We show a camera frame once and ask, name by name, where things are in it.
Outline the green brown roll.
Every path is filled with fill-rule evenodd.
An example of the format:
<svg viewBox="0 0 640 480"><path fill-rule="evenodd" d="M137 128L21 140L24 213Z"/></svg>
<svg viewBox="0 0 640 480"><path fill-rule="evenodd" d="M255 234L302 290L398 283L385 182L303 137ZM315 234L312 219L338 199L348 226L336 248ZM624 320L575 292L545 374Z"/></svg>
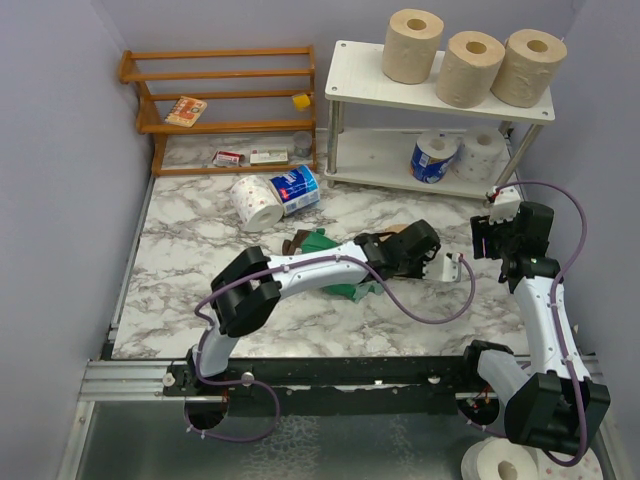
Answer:
<svg viewBox="0 0 640 480"><path fill-rule="evenodd" d="M282 242L281 253L283 255L295 255L297 253L313 253L331 249L338 243L325 235L324 228L316 230L299 229L291 239ZM382 286L376 281L367 281L361 284L337 284L323 288L326 294L344 297L354 303L359 303L369 294L381 295Z"/></svg>

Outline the blue packaged roll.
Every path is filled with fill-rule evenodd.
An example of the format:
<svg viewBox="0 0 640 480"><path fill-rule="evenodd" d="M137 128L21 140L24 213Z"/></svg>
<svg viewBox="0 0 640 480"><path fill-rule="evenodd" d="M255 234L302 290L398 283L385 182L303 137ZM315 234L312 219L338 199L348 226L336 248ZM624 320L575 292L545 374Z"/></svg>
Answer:
<svg viewBox="0 0 640 480"><path fill-rule="evenodd" d="M301 165L268 181L276 199L290 216L320 200L319 185L312 170Z"/></svg>
<svg viewBox="0 0 640 480"><path fill-rule="evenodd" d="M427 184L435 184L446 175L458 153L456 136L440 130L426 130L416 140L411 156L412 176Z"/></svg>

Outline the brown roll back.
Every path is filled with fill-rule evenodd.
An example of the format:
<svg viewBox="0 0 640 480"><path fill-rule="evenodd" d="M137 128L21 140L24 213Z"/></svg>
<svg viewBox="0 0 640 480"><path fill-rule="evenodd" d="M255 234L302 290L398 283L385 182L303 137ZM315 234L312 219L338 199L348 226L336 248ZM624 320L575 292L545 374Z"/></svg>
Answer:
<svg viewBox="0 0 640 480"><path fill-rule="evenodd" d="M505 47L479 31L452 36L436 82L436 95L444 103L462 109L476 107L490 93L505 57Z"/></svg>

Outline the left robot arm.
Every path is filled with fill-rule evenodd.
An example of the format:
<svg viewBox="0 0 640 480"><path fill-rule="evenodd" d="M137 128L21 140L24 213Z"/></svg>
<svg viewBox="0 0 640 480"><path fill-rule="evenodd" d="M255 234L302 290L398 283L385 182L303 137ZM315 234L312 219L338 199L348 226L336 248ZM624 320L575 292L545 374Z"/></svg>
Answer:
<svg viewBox="0 0 640 480"><path fill-rule="evenodd" d="M195 308L207 327L188 354L186 382L199 394L214 392L238 340L262 328L280 301L334 285L419 278L440 248L434 228L418 220L399 232L362 233L300 255L245 249L214 278L211 294Z"/></svg>

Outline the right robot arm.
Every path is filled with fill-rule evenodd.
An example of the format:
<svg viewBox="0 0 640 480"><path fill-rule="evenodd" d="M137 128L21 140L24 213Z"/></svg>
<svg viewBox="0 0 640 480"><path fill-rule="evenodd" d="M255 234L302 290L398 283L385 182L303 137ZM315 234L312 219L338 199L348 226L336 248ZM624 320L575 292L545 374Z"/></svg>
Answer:
<svg viewBox="0 0 640 480"><path fill-rule="evenodd" d="M471 219L477 259L501 261L523 316L531 370L504 345L473 341L459 367L469 390L490 386L504 406L504 432L514 444L555 453L560 463L586 453L610 405L575 345L564 307L561 266L548 257L554 211L518 197L496 198L486 216Z"/></svg>

